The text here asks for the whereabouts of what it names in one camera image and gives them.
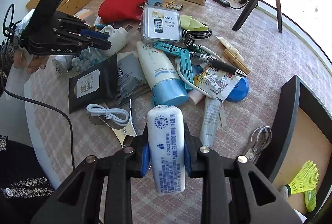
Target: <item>red pouch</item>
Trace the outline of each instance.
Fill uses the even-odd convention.
[[[103,22],[121,22],[142,18],[143,9],[138,5],[146,0],[105,0],[98,11]]]

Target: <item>metal screw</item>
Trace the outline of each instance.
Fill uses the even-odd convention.
[[[9,197],[13,197],[13,192],[11,189],[5,189],[6,191],[6,194],[9,196]]]
[[[96,161],[96,157],[95,156],[87,156],[85,160],[86,160],[87,163],[92,163],[92,162]]]
[[[208,152],[210,152],[210,148],[208,148],[207,146],[201,146],[200,151],[202,153],[208,153]]]
[[[238,162],[241,162],[241,163],[247,163],[248,162],[248,159],[245,156],[238,156],[237,160],[238,160]]]
[[[125,147],[123,151],[126,154],[130,154],[130,153],[134,152],[134,149],[132,147],[128,146],[128,147]]]

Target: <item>black pen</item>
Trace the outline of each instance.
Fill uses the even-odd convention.
[[[221,60],[216,59],[212,56],[208,56],[208,55],[201,54],[199,52],[192,52],[192,51],[189,51],[189,53],[193,58],[198,58],[200,61],[207,63],[207,64],[211,65],[212,67],[215,67],[217,69],[220,69],[222,71],[228,72],[228,73],[236,75],[236,76],[247,77],[247,75],[242,70],[239,70],[237,67],[234,67],[230,64],[222,62]]]

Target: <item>gray packet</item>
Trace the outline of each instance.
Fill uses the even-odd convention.
[[[117,62],[117,75],[121,99],[139,85],[147,84],[141,65],[132,53]]]

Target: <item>plastic box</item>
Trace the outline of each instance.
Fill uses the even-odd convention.
[[[180,41],[182,30],[178,11],[146,6],[142,16],[141,39],[144,43]]]

